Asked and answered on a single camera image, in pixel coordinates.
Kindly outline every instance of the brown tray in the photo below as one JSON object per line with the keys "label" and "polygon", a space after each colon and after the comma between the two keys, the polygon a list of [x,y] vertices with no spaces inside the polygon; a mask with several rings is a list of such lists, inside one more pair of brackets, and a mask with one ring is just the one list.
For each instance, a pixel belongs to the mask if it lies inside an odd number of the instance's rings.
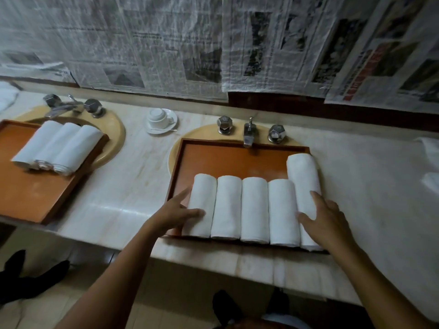
{"label": "brown tray", "polygon": [[11,159],[39,127],[29,122],[0,122],[0,215],[47,224],[74,186],[90,171],[91,163],[109,138],[104,135],[80,168],[68,177],[53,171],[25,171],[15,166]]}
{"label": "brown tray", "polygon": [[[205,173],[219,178],[223,175],[234,175],[241,179],[260,177],[267,182],[274,179],[288,179],[287,158],[292,154],[309,154],[306,146],[283,146],[271,144],[253,144],[251,149],[244,148],[242,142],[209,141],[200,139],[182,138],[178,149],[177,160],[169,183],[166,200],[181,192],[194,183],[198,173]],[[189,197],[182,204],[187,205]],[[166,237],[199,240],[204,242],[234,243],[255,245],[259,247],[281,247],[275,245],[261,245],[244,243],[240,240],[224,241],[204,239],[191,236],[182,236],[181,229],[174,228],[166,233]]]}

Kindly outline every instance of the white saucer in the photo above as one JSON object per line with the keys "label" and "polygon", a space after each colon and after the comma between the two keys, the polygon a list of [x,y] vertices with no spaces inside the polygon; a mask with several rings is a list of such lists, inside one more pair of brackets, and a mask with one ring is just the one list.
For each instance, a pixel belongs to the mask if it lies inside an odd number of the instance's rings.
{"label": "white saucer", "polygon": [[175,114],[174,111],[168,110],[167,108],[163,109],[166,112],[166,117],[172,118],[174,122],[170,123],[169,126],[163,129],[151,129],[151,125],[149,124],[148,120],[146,120],[146,132],[152,135],[159,135],[164,134],[166,132],[169,132],[170,130],[174,129],[175,125],[177,124],[178,117],[177,114]]}

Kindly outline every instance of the floor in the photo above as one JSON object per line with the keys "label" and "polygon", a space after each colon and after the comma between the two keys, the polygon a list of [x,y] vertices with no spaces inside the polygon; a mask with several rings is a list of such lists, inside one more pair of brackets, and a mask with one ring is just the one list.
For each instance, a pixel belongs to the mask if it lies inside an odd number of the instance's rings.
{"label": "floor", "polygon": [[[50,233],[18,228],[0,248],[0,268],[20,249],[26,249],[23,276],[38,275],[65,259],[71,261],[72,267],[61,283],[37,298],[4,305],[0,309],[2,329],[53,328],[118,254]],[[213,328],[217,321],[211,298],[220,289],[225,289],[250,316],[264,313],[273,291],[265,284],[151,259],[126,328]],[[359,306],[290,295],[290,309],[315,329],[372,328]]]}

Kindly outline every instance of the white cup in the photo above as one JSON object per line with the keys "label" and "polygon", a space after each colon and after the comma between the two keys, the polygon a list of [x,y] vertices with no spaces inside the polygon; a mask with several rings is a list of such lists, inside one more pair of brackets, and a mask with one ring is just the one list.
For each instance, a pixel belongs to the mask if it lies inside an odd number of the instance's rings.
{"label": "white cup", "polygon": [[152,129],[165,129],[173,123],[174,120],[168,117],[162,108],[151,108],[148,115],[148,122]]}

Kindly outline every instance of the newspaper sheet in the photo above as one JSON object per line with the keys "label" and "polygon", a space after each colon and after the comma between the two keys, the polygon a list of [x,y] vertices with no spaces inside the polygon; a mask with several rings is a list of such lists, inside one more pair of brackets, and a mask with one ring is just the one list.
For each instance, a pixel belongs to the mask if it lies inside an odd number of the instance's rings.
{"label": "newspaper sheet", "polygon": [[[256,91],[324,97],[330,67],[325,48],[339,29],[355,40],[377,0],[223,0],[223,91]],[[348,23],[339,23],[341,13]],[[352,43],[342,47],[341,58]],[[315,78],[314,69],[318,68]]]}
{"label": "newspaper sheet", "polygon": [[227,100],[222,0],[37,0],[81,87]]}
{"label": "newspaper sheet", "polygon": [[75,82],[17,0],[0,0],[0,75]]}
{"label": "newspaper sheet", "polygon": [[439,0],[381,0],[326,103],[439,114]]}

